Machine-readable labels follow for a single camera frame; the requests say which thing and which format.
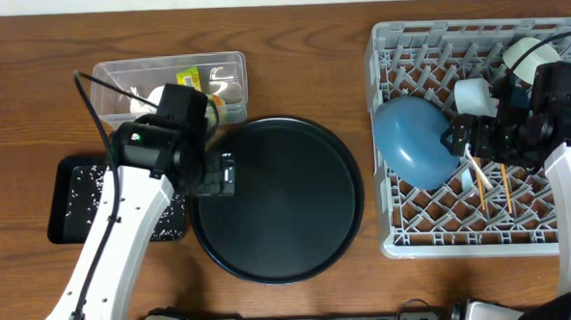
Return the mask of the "light blue small bowl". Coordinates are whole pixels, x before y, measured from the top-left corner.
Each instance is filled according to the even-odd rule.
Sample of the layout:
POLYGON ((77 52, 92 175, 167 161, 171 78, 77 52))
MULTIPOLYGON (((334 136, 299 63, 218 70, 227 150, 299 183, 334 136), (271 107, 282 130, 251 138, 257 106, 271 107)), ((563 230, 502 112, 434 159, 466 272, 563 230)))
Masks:
POLYGON ((459 114, 489 118, 497 116, 500 102, 490 94, 489 83, 484 78, 457 81, 453 94, 459 114))

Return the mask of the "grey dishwasher rack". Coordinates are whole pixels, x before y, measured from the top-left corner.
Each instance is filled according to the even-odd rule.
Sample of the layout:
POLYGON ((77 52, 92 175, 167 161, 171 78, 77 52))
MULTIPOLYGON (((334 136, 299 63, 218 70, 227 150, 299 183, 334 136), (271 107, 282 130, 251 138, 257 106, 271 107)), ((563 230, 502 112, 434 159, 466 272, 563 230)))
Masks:
MULTIPOLYGON (((413 95, 450 119, 458 80, 481 77, 491 88, 505 78, 503 53, 524 37, 544 40, 571 32, 571 17, 382 22, 373 26, 365 51, 367 109, 413 95)), ((552 189, 544 173, 507 167, 512 200, 506 209, 501 166, 481 167, 493 184, 481 211, 476 176, 466 162, 439 189, 425 191, 402 180, 374 152, 374 192, 380 251, 389 258, 556 255, 557 224, 552 189), (463 192, 460 175, 470 169, 474 188, 463 192)))

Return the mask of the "teal green bowl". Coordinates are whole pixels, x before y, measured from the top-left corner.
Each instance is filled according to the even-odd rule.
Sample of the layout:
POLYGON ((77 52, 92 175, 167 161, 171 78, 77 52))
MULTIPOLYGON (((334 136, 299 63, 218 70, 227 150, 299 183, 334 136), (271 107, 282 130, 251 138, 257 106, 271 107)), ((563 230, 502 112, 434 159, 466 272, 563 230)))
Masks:
MULTIPOLYGON (((524 53, 540 42, 539 39, 522 38, 515 42, 503 53, 503 60, 508 68, 513 68, 514 64, 524 53)), ((544 44, 531 52, 528 57, 521 62, 513 71, 522 81, 532 85, 535 71, 538 66, 549 63, 556 63, 561 60, 559 54, 550 44, 544 44)))

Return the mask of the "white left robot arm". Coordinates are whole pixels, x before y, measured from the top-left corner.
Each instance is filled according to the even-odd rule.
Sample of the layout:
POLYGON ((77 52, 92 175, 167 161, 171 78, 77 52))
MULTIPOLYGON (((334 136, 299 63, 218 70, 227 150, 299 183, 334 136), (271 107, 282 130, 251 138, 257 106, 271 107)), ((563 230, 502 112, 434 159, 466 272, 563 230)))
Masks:
MULTIPOLYGON (((128 121, 108 140, 98 210, 67 288, 45 320, 126 320, 150 237, 174 193, 230 196, 230 155, 205 156, 205 116, 128 121)), ((145 320, 187 320, 169 307, 145 320)))

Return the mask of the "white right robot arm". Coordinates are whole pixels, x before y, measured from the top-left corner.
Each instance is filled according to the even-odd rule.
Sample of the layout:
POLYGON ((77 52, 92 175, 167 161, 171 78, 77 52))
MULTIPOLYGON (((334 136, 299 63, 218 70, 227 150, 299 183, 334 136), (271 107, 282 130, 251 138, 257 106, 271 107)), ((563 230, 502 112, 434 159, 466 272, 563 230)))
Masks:
POLYGON ((556 298, 525 312, 468 302, 453 320, 571 320, 571 109, 539 113, 511 125, 496 118, 459 115, 443 134, 442 143, 457 154, 542 168, 553 192, 558 231, 556 298))

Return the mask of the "dark blue plate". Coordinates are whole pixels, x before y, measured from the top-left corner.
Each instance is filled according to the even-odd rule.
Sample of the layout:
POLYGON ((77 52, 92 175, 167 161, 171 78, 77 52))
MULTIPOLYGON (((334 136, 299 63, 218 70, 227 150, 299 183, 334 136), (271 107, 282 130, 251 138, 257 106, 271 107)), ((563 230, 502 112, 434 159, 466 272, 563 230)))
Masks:
POLYGON ((411 186, 438 189, 459 158, 441 144, 447 119, 429 101, 405 95, 384 102, 374 114, 373 138, 387 166, 411 186))

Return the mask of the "clear plastic waste bin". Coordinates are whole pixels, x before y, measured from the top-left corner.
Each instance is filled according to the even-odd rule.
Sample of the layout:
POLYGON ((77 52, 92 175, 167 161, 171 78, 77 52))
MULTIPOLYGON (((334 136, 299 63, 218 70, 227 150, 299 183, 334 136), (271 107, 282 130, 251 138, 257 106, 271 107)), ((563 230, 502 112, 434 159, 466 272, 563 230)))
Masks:
POLYGON ((183 54, 102 62, 95 66, 93 78, 120 89, 115 92, 98 83, 91 86, 91 102, 101 120, 118 128, 125 121, 134 121, 141 115, 130 112, 130 99, 147 101, 149 94, 167 83, 177 84, 176 75, 189 67, 199 69, 204 93, 218 94, 225 102, 227 117, 221 125, 240 123, 247 119, 248 83, 245 57, 238 51, 205 54, 183 54), (139 98, 132 94, 137 88, 139 98))

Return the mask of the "yellow snack wrapper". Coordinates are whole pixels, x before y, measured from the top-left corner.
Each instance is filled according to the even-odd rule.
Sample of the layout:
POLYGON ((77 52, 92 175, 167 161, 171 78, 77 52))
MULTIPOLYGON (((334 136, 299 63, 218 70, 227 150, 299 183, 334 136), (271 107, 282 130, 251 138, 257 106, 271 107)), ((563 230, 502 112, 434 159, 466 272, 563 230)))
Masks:
MULTIPOLYGON (((192 87, 196 89, 198 92, 203 93, 203 84, 201 83, 199 69, 196 66, 189 67, 185 69, 183 72, 180 72, 176 75, 177 83, 182 86, 192 87)), ((220 121, 223 121, 228 114, 226 108, 226 102, 218 95, 214 93, 208 93, 207 97, 211 100, 215 107, 218 110, 218 115, 220 121)))

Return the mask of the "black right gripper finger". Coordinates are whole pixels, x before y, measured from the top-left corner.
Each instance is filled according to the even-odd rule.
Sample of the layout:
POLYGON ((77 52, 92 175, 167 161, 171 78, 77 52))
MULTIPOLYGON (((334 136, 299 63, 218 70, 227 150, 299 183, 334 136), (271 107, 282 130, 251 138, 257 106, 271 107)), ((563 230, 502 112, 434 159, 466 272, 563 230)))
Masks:
POLYGON ((456 156, 464 156, 468 150, 468 143, 470 141, 471 135, 469 133, 456 135, 451 133, 447 137, 447 146, 451 154, 456 156))
POLYGON ((440 142, 445 147, 447 146, 447 137, 451 135, 451 133, 455 133, 456 135, 461 135, 465 133, 470 134, 471 130, 471 123, 470 123, 470 116, 469 115, 457 115, 454 119, 449 123, 447 130, 441 135, 440 142))

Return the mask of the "round black serving tray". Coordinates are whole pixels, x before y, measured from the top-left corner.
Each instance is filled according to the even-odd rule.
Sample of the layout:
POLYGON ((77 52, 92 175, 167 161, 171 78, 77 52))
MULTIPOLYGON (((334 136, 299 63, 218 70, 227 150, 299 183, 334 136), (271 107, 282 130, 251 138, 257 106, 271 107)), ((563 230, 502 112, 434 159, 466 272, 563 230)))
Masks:
POLYGON ((324 126, 300 118, 251 120, 212 150, 234 159, 234 193, 192 200, 206 253, 228 273, 295 283, 337 262, 358 232, 365 191, 354 157, 324 126))

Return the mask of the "black rectangular tray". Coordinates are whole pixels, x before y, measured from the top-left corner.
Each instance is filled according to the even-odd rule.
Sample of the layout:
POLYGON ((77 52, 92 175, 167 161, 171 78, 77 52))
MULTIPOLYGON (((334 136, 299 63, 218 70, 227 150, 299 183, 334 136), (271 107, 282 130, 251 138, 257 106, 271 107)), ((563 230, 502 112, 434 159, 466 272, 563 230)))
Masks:
MULTIPOLYGON (((61 160, 49 215, 47 238, 53 244, 84 243, 98 210, 106 156, 75 154, 61 160)), ((186 232, 185 198, 175 194, 159 217, 150 241, 181 239, 186 232)))

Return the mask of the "white napkin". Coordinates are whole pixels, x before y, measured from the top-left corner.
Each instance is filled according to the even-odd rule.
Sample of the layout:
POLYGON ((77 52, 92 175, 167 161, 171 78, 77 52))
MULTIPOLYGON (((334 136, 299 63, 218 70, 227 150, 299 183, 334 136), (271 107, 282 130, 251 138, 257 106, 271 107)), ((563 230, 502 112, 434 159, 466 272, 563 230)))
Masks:
MULTIPOLYGON (((141 95, 139 95, 137 88, 131 87, 130 91, 133 95, 139 98, 143 98, 141 95)), ((152 114, 153 112, 156 113, 156 109, 144 103, 143 101, 134 98, 130 99, 129 109, 130 112, 134 115, 152 114)))
POLYGON ((147 101, 150 103, 149 107, 156 109, 157 106, 160 103, 160 100, 162 98, 162 94, 164 91, 165 87, 162 85, 160 87, 155 88, 147 97, 147 101))

